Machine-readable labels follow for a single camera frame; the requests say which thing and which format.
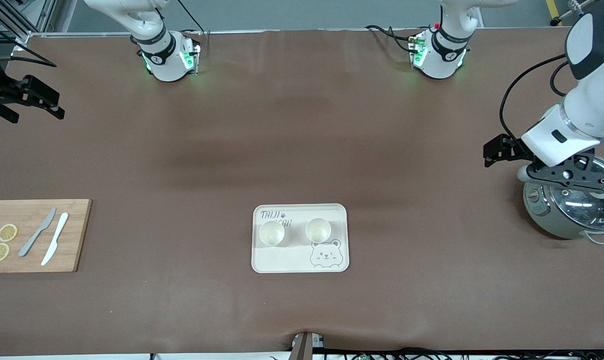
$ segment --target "gray floor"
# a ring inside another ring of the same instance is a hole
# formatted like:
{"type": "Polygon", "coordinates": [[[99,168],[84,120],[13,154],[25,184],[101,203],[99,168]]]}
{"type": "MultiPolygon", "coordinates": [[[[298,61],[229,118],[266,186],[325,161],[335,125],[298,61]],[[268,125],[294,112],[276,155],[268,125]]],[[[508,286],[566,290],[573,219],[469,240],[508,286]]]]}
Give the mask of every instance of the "gray floor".
{"type": "MultiPolygon", "coordinates": [[[[380,25],[414,28],[439,20],[436,0],[183,0],[206,30],[308,30],[380,25]]],[[[514,6],[483,9],[486,27],[547,27],[545,0],[520,0],[514,6]]],[[[195,25],[173,0],[162,10],[169,29],[195,25]]],[[[78,0],[69,32],[122,32],[111,18],[78,0]]]]}

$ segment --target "yellow tape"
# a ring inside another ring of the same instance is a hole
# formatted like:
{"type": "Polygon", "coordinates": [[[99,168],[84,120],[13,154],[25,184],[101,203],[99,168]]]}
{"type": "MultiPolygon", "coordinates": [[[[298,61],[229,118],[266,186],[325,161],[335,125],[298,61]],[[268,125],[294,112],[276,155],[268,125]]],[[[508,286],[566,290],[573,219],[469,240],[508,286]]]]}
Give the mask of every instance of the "yellow tape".
{"type": "MultiPolygon", "coordinates": [[[[546,0],[546,5],[548,6],[548,11],[551,13],[551,18],[560,16],[560,12],[557,11],[557,5],[555,5],[555,0],[546,0]]],[[[558,26],[563,27],[564,25],[560,22],[558,26]]]]}

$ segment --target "knife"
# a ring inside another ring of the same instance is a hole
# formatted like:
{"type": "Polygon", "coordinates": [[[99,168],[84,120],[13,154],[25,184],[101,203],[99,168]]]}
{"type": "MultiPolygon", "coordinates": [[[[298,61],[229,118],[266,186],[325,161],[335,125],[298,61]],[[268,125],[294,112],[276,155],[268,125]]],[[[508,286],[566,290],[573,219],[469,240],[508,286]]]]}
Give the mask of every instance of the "knife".
{"type": "Polygon", "coordinates": [[[46,216],[46,219],[44,219],[44,222],[42,223],[42,225],[39,226],[39,228],[37,229],[35,234],[33,234],[33,236],[30,237],[30,239],[28,239],[27,243],[24,244],[24,246],[20,249],[20,252],[18,253],[19,257],[23,258],[24,256],[26,256],[26,254],[30,250],[30,247],[33,246],[35,239],[37,239],[39,234],[42,231],[44,231],[46,228],[48,228],[48,226],[51,224],[51,221],[53,221],[53,216],[55,216],[55,208],[51,209],[51,212],[48,213],[48,215],[46,216]]]}
{"type": "Polygon", "coordinates": [[[57,250],[57,238],[60,236],[64,224],[66,224],[66,219],[68,219],[68,212],[62,212],[62,215],[60,215],[60,220],[57,222],[57,228],[55,229],[55,234],[53,234],[51,244],[48,246],[44,259],[42,259],[42,264],[40,264],[41,266],[46,265],[46,263],[51,260],[53,254],[57,250]]]}

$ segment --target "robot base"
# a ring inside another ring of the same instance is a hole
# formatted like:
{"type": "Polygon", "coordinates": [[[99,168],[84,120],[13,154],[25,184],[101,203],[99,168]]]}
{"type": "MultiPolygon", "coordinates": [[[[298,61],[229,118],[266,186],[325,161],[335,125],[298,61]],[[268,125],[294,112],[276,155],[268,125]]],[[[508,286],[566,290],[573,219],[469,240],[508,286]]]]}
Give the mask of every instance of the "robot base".
{"type": "Polygon", "coordinates": [[[199,66],[199,45],[193,44],[193,39],[188,38],[178,31],[170,31],[175,38],[175,50],[167,57],[164,64],[155,64],[144,57],[146,68],[162,82],[175,82],[188,73],[197,73],[199,66]]]}
{"type": "Polygon", "coordinates": [[[459,59],[444,61],[442,56],[433,49],[432,38],[430,29],[411,38],[409,49],[417,51],[416,54],[411,54],[411,66],[420,69],[424,75],[430,78],[446,79],[462,66],[466,50],[458,56],[459,59]]]}

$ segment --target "pot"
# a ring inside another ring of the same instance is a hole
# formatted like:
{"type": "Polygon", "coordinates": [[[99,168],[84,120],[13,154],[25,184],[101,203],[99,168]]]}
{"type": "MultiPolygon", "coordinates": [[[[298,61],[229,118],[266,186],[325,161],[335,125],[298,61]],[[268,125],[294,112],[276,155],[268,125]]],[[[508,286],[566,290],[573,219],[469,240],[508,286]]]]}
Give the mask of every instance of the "pot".
{"type": "MultiPolygon", "coordinates": [[[[595,156],[592,170],[604,174],[604,158],[595,156]]],[[[604,245],[594,235],[604,236],[604,193],[590,193],[527,182],[524,204],[535,223],[565,239],[584,237],[604,245]]]]}

